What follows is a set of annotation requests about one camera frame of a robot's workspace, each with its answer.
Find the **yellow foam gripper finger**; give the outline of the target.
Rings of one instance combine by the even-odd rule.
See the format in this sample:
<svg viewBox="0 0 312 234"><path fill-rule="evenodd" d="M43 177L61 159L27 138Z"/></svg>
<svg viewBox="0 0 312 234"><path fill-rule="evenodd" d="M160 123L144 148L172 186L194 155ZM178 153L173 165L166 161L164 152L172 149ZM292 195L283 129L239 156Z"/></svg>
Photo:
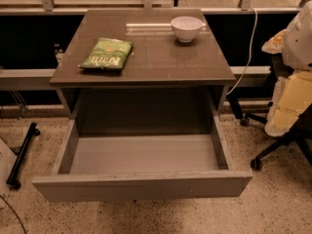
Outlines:
<svg viewBox="0 0 312 234"><path fill-rule="evenodd" d="M293 44L286 43L287 34L286 29L281 30L261 48L268 54L281 54L283 64L293 70L288 77L279 75L274 86L273 104L264 127L272 137L287 133L312 103L311 55L304 53L308 51L307 47L292 49L299 40L295 39Z"/></svg>

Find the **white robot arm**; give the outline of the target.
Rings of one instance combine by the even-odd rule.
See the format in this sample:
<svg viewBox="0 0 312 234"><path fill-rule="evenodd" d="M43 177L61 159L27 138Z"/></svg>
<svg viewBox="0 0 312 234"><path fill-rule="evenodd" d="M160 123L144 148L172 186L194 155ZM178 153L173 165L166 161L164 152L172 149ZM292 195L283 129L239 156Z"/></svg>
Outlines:
<svg viewBox="0 0 312 234"><path fill-rule="evenodd" d="M283 64L293 69L288 78L279 77L265 132L280 137L312 104L312 1L307 2L288 27L262 46L268 54L281 54Z"/></svg>

